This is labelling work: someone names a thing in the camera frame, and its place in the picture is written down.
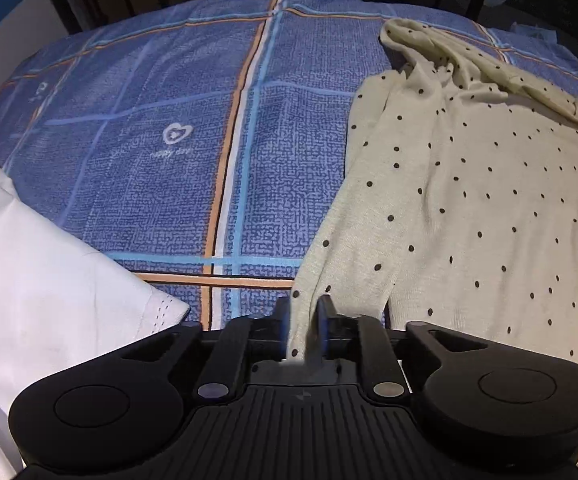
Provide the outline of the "cream polka dot garment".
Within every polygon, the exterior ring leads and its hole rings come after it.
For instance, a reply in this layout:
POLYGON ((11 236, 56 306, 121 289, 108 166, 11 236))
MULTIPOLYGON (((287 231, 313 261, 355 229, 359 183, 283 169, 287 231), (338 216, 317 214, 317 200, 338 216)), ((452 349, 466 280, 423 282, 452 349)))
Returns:
POLYGON ((293 282, 289 354, 321 295, 578 363, 578 96, 447 32, 380 31, 345 176, 293 282))

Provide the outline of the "blue plaid bed sheet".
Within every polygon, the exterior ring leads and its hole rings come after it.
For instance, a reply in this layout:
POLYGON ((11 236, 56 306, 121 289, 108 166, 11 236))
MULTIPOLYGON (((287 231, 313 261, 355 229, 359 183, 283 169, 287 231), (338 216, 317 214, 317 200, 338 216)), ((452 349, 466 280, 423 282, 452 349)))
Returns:
POLYGON ((558 44, 361 0, 195 0, 64 38, 0 87, 0 166, 20 199, 217 328, 262 316, 343 179, 347 116, 388 70, 390 18, 437 26, 578 95, 558 44))

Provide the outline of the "white cloth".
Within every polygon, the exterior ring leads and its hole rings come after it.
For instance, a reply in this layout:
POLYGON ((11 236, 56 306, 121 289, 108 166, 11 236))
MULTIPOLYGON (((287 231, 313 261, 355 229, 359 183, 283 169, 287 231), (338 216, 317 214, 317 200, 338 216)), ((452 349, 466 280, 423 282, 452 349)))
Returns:
POLYGON ((25 205, 0 168, 0 479, 23 467, 7 420, 23 389, 188 310, 25 205))

